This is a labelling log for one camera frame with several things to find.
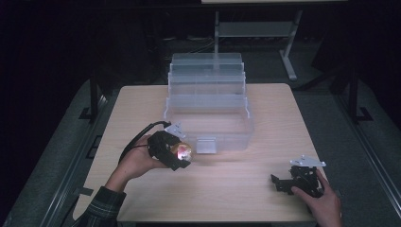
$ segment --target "plaid sleeve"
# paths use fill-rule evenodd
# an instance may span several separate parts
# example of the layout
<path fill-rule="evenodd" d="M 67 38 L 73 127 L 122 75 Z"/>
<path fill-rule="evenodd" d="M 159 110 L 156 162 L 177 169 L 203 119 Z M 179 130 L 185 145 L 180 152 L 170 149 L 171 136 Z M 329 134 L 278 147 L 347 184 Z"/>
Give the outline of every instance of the plaid sleeve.
<path fill-rule="evenodd" d="M 100 187 L 85 213 L 73 226 L 117 226 L 117 216 L 126 196 L 125 193 Z"/>

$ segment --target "person's right hand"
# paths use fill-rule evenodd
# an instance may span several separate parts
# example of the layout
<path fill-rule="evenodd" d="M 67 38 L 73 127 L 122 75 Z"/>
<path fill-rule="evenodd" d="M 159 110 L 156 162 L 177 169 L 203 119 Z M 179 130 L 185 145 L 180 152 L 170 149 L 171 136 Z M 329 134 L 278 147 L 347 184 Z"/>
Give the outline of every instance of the person's right hand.
<path fill-rule="evenodd" d="M 320 198 L 313 198 L 296 186 L 291 187 L 291 190 L 309 206 L 312 215 L 321 227 L 341 227 L 340 199 L 319 169 L 316 174 L 324 188 L 324 194 Z"/>

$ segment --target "transparent storage box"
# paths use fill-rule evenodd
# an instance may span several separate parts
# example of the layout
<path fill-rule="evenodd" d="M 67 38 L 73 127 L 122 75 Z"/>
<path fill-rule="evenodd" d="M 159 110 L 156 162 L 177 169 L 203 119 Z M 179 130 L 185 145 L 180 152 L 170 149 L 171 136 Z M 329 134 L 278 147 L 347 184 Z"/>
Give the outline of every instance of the transparent storage box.
<path fill-rule="evenodd" d="M 238 53 L 174 54 L 164 119 L 181 123 L 197 153 L 243 150 L 253 134 Z"/>

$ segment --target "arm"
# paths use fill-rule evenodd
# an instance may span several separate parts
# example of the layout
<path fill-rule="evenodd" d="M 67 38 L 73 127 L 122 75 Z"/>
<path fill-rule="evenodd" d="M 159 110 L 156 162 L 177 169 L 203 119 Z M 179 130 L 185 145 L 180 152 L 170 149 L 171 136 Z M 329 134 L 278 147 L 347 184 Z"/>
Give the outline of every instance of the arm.
<path fill-rule="evenodd" d="M 143 136 L 136 146 L 146 145 L 149 137 Z M 117 216 L 126 197 L 124 189 L 128 181 L 157 167 L 166 166 L 150 157 L 147 146 L 131 149 L 73 226 L 117 226 Z"/>
<path fill-rule="evenodd" d="M 324 194 L 320 198 L 312 198 L 295 186 L 291 190 L 309 206 L 313 216 L 321 227 L 341 227 L 340 199 L 319 169 L 316 171 L 316 174 L 324 187 Z"/>

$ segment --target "hand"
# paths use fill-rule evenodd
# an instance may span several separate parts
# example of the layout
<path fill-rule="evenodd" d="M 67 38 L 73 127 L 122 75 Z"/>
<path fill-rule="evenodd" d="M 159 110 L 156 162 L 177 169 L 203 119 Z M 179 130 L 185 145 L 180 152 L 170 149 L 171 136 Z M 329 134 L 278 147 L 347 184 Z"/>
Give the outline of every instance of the hand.
<path fill-rule="evenodd" d="M 321 227 L 341 227 L 340 199 L 319 169 L 316 171 L 316 174 L 321 185 L 324 187 L 324 194 L 320 198 L 310 197 L 302 189 L 295 186 L 291 190 L 309 206 L 313 216 Z"/>
<path fill-rule="evenodd" d="M 148 143 L 149 137 L 150 135 L 145 135 L 140 138 L 135 144 L 136 148 L 131 149 L 125 155 L 107 181 L 106 188 L 123 192 L 129 180 L 138 178 L 153 168 L 166 167 L 160 161 L 150 157 L 148 146 L 144 146 Z"/>

